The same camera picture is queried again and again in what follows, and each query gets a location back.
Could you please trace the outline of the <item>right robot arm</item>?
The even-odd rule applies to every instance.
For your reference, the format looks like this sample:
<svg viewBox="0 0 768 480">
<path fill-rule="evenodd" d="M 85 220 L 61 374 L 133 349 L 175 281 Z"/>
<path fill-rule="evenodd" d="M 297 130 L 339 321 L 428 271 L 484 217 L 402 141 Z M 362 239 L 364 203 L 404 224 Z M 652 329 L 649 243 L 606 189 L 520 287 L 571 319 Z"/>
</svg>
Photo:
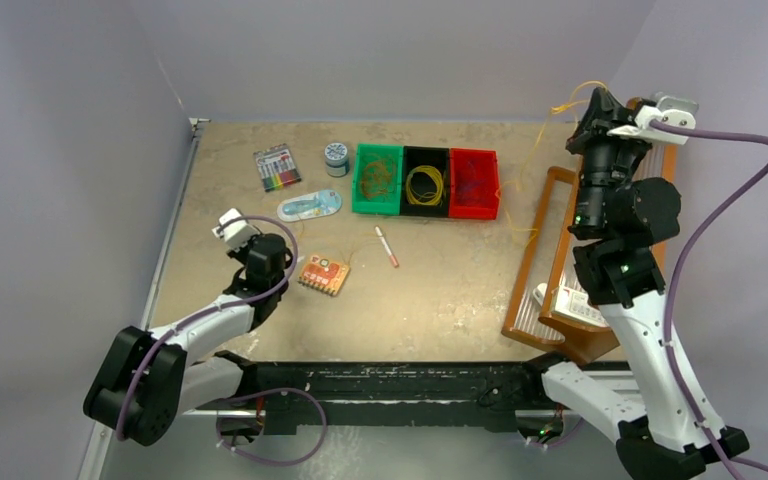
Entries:
<svg viewBox="0 0 768 480">
<path fill-rule="evenodd" d="M 653 249 L 678 235 L 681 197 L 670 181 L 636 171 L 654 143 L 683 138 L 656 133 L 654 120 L 695 124 L 689 110 L 648 100 L 629 107 L 596 87 L 566 143 L 582 159 L 569 227 L 577 280 L 624 349 L 641 401 L 627 401 L 570 361 L 525 375 L 521 392 L 533 406 L 553 400 L 577 412 L 613 443 L 631 477 L 692 479 L 750 443 L 707 400 L 666 316 L 667 285 Z"/>
</svg>

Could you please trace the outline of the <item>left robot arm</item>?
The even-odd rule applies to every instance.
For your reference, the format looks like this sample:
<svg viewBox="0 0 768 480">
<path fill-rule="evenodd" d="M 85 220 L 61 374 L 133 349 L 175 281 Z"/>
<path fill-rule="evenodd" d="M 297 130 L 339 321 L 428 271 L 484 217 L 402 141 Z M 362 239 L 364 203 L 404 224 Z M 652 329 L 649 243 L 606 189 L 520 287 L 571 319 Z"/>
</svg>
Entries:
<svg viewBox="0 0 768 480">
<path fill-rule="evenodd" d="M 223 399 L 244 409 L 258 382 L 244 361 L 217 347 L 261 326 L 275 311 L 296 266 L 293 236 L 244 235 L 230 248 L 240 263 L 231 283 L 211 303 L 158 329 L 120 330 L 102 361 L 82 410 L 120 440 L 156 443 L 180 414 Z"/>
</svg>

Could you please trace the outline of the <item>orange spiral notebook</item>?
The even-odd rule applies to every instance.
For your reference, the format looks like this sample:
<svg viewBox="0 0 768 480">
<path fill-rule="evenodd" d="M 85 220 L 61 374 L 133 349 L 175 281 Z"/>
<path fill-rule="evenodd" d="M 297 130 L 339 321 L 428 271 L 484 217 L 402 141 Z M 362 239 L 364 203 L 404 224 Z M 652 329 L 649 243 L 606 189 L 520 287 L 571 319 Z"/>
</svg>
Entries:
<svg viewBox="0 0 768 480">
<path fill-rule="evenodd" d="M 350 265 L 321 255 L 311 255 L 297 277 L 302 286 L 334 297 L 341 291 L 350 272 Z"/>
</svg>

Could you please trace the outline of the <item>correction tape blister pack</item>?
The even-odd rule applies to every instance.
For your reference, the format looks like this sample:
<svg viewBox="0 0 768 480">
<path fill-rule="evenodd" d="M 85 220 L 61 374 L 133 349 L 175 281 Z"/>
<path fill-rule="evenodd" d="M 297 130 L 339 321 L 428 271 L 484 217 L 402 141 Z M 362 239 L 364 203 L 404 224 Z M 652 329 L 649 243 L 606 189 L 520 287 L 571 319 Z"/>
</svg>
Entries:
<svg viewBox="0 0 768 480">
<path fill-rule="evenodd" d="M 340 193 L 322 189 L 282 201 L 276 212 L 284 222 L 301 222 L 336 214 L 342 206 Z"/>
</svg>

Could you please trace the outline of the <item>marker pen set pack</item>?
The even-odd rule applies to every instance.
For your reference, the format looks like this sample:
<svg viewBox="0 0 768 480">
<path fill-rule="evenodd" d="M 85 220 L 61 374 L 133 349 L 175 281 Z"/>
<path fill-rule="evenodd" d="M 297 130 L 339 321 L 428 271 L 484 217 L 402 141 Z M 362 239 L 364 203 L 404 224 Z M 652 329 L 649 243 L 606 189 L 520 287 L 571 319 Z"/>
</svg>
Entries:
<svg viewBox="0 0 768 480">
<path fill-rule="evenodd" d="M 280 190 L 302 181 L 291 149 L 286 143 L 257 151 L 253 159 L 265 192 Z"/>
</svg>

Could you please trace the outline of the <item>white orange marker pen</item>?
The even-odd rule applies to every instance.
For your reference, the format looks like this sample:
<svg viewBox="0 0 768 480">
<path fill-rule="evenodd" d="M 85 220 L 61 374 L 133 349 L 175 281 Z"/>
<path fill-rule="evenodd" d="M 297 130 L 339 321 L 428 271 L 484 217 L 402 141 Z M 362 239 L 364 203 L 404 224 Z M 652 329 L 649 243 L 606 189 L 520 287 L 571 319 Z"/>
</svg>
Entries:
<svg viewBox="0 0 768 480">
<path fill-rule="evenodd" d="M 394 251 L 392 250 L 392 248 L 391 248 L 391 246 L 390 246 L 390 244 L 389 244 L 385 234 L 383 233 L 383 230 L 378 225 L 376 225 L 374 227 L 374 231 L 375 231 L 375 234 L 376 234 L 377 238 L 381 242 L 381 244 L 382 244 L 382 246 L 383 246 L 383 248 L 384 248 L 384 250 L 385 250 L 385 252 L 386 252 L 386 254 L 388 256 L 390 264 L 394 268 L 398 268 L 400 266 L 400 263 L 399 263 L 396 255 L 395 255 Z"/>
</svg>

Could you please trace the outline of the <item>round paint jar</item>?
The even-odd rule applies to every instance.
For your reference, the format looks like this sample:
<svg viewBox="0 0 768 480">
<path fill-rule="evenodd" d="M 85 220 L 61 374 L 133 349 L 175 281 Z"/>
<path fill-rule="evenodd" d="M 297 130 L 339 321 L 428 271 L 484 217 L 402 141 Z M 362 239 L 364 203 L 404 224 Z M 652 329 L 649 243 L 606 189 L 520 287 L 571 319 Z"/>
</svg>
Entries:
<svg viewBox="0 0 768 480">
<path fill-rule="evenodd" d="M 329 176 L 340 178 L 349 173 L 350 159 L 348 146 L 340 142 L 329 143 L 324 148 L 325 170 Z"/>
</svg>

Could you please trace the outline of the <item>red plastic bin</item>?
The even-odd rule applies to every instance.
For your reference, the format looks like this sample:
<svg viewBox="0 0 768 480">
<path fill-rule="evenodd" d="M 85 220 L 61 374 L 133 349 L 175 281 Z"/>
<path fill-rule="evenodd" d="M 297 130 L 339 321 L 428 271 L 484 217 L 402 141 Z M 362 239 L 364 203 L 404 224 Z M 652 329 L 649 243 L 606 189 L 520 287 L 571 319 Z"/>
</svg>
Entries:
<svg viewBox="0 0 768 480">
<path fill-rule="evenodd" d="M 499 185 L 494 150 L 450 150 L 450 218 L 495 220 L 500 203 Z"/>
</svg>

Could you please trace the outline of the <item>green plastic bin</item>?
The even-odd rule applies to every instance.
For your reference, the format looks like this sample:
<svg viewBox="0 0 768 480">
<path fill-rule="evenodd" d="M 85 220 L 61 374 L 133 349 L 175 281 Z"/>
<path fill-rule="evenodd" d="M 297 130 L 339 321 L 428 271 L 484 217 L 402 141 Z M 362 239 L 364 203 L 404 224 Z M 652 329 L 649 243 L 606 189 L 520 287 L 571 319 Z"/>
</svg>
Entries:
<svg viewBox="0 0 768 480">
<path fill-rule="evenodd" d="M 400 213 L 403 147 L 358 144 L 351 189 L 354 213 L 396 216 Z"/>
</svg>

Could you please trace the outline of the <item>wooden rack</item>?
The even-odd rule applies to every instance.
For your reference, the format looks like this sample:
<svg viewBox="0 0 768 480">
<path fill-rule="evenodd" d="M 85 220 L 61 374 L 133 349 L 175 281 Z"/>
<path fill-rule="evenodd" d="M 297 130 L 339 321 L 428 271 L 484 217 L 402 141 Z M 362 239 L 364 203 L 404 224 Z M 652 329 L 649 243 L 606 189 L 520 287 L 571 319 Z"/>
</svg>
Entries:
<svg viewBox="0 0 768 480">
<path fill-rule="evenodd" d="M 620 343 L 610 328 L 581 324 L 549 312 L 552 291 L 558 286 L 580 287 L 573 266 L 577 240 L 567 231 L 573 218 L 580 160 L 563 153 L 561 160 L 536 156 L 540 146 L 563 146 L 545 138 L 543 125 L 529 151 L 524 171 L 527 181 L 503 187 L 509 194 L 528 187 L 540 193 L 532 225 L 522 231 L 527 243 L 514 282 L 501 334 L 540 352 L 560 352 L 580 365 L 599 359 L 620 359 Z"/>
</svg>

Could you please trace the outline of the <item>black plastic bin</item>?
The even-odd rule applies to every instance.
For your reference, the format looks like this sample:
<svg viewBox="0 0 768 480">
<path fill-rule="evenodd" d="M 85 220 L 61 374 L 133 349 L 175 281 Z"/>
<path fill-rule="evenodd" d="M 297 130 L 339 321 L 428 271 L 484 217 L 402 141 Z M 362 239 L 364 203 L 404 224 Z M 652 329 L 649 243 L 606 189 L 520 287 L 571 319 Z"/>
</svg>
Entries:
<svg viewBox="0 0 768 480">
<path fill-rule="evenodd" d="M 405 146 L 400 215 L 445 218 L 450 201 L 450 151 Z"/>
</svg>

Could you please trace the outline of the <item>aluminium table edge rail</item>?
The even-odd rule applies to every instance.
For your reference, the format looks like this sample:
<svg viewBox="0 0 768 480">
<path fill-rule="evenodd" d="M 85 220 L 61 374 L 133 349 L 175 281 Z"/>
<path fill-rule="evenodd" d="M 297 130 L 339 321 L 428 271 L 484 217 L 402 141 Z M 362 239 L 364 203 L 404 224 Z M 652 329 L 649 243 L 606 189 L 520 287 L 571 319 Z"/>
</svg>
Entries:
<svg viewBox="0 0 768 480">
<path fill-rule="evenodd" d="M 210 122 L 210 119 L 191 118 L 192 136 L 189 143 L 189 151 L 185 157 L 181 181 L 175 190 L 176 195 L 172 204 L 169 220 L 166 222 L 166 230 L 164 233 L 163 242 L 161 243 L 155 269 L 149 284 L 149 290 L 144 309 L 139 319 L 131 322 L 131 325 L 133 326 L 146 328 L 150 325 L 154 316 L 159 285 L 168 259 L 168 251 L 172 243 L 174 231 L 180 217 L 181 206 L 183 204 L 187 184 L 202 141 L 202 137 L 205 133 L 207 125 Z M 113 436 L 114 434 L 111 428 L 106 427 L 100 423 L 95 423 L 93 425 L 84 459 L 79 474 L 77 475 L 78 480 L 93 480 L 101 478 L 101 473 Z"/>
</svg>

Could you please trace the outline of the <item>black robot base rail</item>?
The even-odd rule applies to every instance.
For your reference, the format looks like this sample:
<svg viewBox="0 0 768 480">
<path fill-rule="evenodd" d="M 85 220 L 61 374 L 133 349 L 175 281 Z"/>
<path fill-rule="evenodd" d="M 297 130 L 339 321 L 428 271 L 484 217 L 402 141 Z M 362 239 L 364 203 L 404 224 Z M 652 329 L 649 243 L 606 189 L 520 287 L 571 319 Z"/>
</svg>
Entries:
<svg viewBox="0 0 768 480">
<path fill-rule="evenodd" d="M 246 361 L 243 381 L 214 410 L 230 433 L 259 420 L 268 435 L 300 426 L 476 427 L 554 440 L 581 421 L 548 398 L 540 375 L 555 357 L 533 361 Z"/>
</svg>

